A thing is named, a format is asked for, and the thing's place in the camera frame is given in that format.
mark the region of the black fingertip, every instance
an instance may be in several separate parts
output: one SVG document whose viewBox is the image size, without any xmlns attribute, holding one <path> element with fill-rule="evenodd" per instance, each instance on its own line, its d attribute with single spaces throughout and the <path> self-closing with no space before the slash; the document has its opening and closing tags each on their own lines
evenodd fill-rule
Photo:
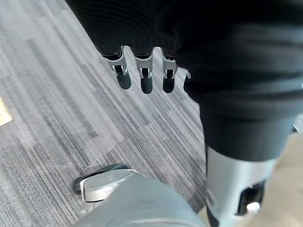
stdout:
<svg viewBox="0 0 303 227">
<path fill-rule="evenodd" d="M 141 79 L 141 90 L 145 94 L 149 94 L 152 92 L 152 77 L 144 77 L 143 79 Z"/>
<path fill-rule="evenodd" d="M 117 80 L 118 80 L 118 84 L 120 85 L 120 87 L 124 90 L 129 89 L 132 85 L 129 73 L 127 72 L 125 75 L 123 75 L 122 73 L 119 73 L 118 75 L 119 76 L 117 76 Z"/>
<path fill-rule="evenodd" d="M 175 79 L 167 78 L 163 79 L 163 90 L 166 93 L 171 93 L 175 88 Z"/>
</svg>

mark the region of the gray carpet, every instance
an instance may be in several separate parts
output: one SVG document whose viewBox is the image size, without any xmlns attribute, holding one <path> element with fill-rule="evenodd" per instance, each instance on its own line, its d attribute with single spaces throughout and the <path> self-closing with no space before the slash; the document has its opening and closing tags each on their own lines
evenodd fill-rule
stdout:
<svg viewBox="0 0 303 227">
<path fill-rule="evenodd" d="M 203 206 L 204 140 L 185 71 L 164 93 L 156 49 L 145 95 L 127 49 L 124 91 L 63 0 L 0 5 L 0 97 L 14 118 L 0 128 L 0 226 L 70 226 L 81 204 L 72 180 L 117 162 Z"/>
</svg>

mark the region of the striped carpet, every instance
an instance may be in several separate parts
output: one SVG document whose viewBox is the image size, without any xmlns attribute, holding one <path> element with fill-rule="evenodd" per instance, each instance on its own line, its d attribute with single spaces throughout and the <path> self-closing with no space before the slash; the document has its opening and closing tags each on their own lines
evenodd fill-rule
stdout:
<svg viewBox="0 0 303 227">
<path fill-rule="evenodd" d="M 162 91 L 145 95 L 126 48 L 124 91 L 63 0 L 0 0 L 0 97 L 14 121 L 0 128 L 0 226 L 65 227 L 78 220 L 77 176 L 123 162 L 168 183 L 194 209 L 204 204 L 198 106 Z M 296 124 L 303 129 L 303 118 Z"/>
</svg>

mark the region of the robotic hand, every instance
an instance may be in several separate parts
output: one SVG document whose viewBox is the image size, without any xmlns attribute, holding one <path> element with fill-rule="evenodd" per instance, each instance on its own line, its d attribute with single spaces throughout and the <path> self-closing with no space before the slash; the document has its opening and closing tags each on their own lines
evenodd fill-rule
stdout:
<svg viewBox="0 0 303 227">
<path fill-rule="evenodd" d="M 152 51 L 162 48 L 163 89 L 177 66 L 200 104 L 207 157 L 207 214 L 232 227 L 262 204 L 290 125 L 303 112 L 299 1 L 67 0 L 121 88 L 131 47 L 142 91 L 152 91 Z"/>
</svg>

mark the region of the robotic finger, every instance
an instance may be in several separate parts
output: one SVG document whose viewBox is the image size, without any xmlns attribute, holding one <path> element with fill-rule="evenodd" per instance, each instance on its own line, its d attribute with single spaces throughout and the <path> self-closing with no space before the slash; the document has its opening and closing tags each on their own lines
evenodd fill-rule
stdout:
<svg viewBox="0 0 303 227">
<path fill-rule="evenodd" d="M 140 75 L 141 90 L 145 94 L 152 92 L 152 53 L 153 49 L 145 54 L 138 54 L 133 50 L 137 69 Z"/>
<path fill-rule="evenodd" d="M 117 52 L 107 55 L 102 54 L 102 56 L 106 59 L 110 69 L 114 72 L 119 86 L 122 89 L 127 90 L 131 87 L 132 82 L 127 70 L 123 49 L 124 47 L 122 46 Z"/>
</svg>

